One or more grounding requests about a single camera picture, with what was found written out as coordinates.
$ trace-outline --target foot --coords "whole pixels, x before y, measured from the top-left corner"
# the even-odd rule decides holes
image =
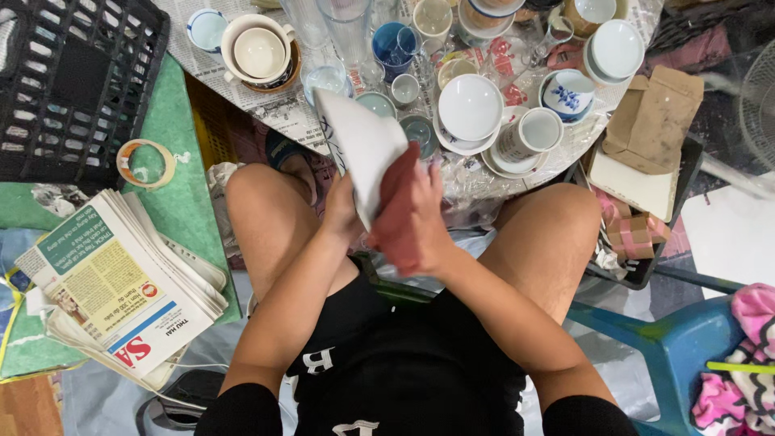
[[[315,175],[312,173],[312,167],[304,159],[304,156],[300,154],[288,156],[280,165],[280,172],[290,175],[301,182],[298,184],[301,188],[299,193],[307,204],[314,206],[318,202]]]

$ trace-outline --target newspaper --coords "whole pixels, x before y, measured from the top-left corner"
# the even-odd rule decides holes
[[[85,348],[141,379],[228,303],[128,196],[100,192],[15,262],[97,346]]]
[[[323,140],[322,131],[313,109],[307,104],[304,97],[301,81],[296,81],[288,90],[276,94],[260,94],[252,92],[242,84],[228,85],[223,80],[226,66],[219,55],[210,55],[195,47],[185,32],[185,24],[191,14],[198,9],[213,8],[221,11],[227,19],[234,19],[246,13],[263,13],[280,24],[288,23],[288,17],[281,9],[264,10],[249,6],[245,0],[154,0],[163,10],[170,14],[172,30],[168,50],[183,65],[184,69],[213,88],[229,101],[249,112],[268,126],[280,131],[300,144],[323,154],[330,155],[329,148]],[[419,0],[401,0],[398,8],[398,20],[404,24],[411,21],[412,10]],[[658,23],[662,10],[663,0],[629,0],[627,20],[632,22],[641,34],[646,44]],[[450,4],[456,5],[457,0],[450,0]],[[455,33],[458,19],[451,32]],[[514,25],[509,33],[517,33],[518,25]],[[543,35],[536,28],[519,30],[532,35],[525,40],[531,43],[540,40]],[[466,48],[458,38],[452,40],[458,49]],[[324,50],[335,50],[332,43]],[[311,53],[305,47],[301,47],[301,57],[310,56]],[[418,63],[415,60],[409,72],[417,75]],[[536,96],[541,80],[549,73],[549,70],[525,72],[517,79],[518,87],[526,94],[532,95],[532,99],[523,102],[524,106],[535,106]],[[350,79],[353,83],[354,94],[363,92],[363,86],[358,78],[357,71],[350,71]],[[504,198],[513,196],[527,189],[533,189],[549,181],[560,172],[567,169],[575,162],[602,133],[608,123],[608,114],[616,108],[622,99],[629,83],[619,86],[601,88],[595,93],[596,103],[594,112],[578,126],[566,129],[561,145],[551,153],[546,164],[534,175],[521,179],[511,180],[495,176],[487,170],[479,157],[463,157],[451,153],[443,153],[445,160],[442,168],[445,178],[445,198],[452,204],[455,210],[472,206],[480,199],[494,199],[502,202]],[[409,113],[424,113],[433,117],[435,101],[438,99],[438,87],[434,90],[423,87],[417,102],[399,111],[399,118]]]

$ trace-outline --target green mat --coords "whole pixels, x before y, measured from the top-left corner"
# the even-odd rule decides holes
[[[162,62],[141,137],[164,145],[183,158],[178,160],[175,176],[168,185],[146,192],[127,184],[122,192],[136,191],[161,233],[227,272],[229,283],[223,295],[229,307],[215,323],[239,320],[242,313],[215,224],[183,70],[168,54]],[[33,199],[32,187],[29,183],[0,183],[0,205],[5,211],[0,214],[0,228],[52,230],[62,221]],[[25,306],[13,324],[9,344],[0,378],[71,365],[84,358],[79,351],[43,337],[40,318],[27,316]]]

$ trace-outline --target blue floral pattern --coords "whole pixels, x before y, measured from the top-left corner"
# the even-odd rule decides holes
[[[561,103],[563,103],[565,106],[568,106],[571,108],[571,110],[576,110],[579,107],[579,100],[578,92],[573,92],[567,88],[564,88],[562,85],[558,85],[553,90],[549,91],[552,94],[557,94],[560,97],[558,98]]]

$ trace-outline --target leg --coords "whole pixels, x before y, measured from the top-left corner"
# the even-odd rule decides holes
[[[600,229],[592,192],[560,183],[510,202],[479,262],[529,297],[557,323],[573,300]]]
[[[303,168],[289,158],[288,166],[284,164],[282,169],[296,167]],[[229,218],[259,302],[320,227],[309,206],[310,196],[303,177],[262,164],[247,165],[229,179]],[[355,264],[343,258],[329,295],[357,276]]]

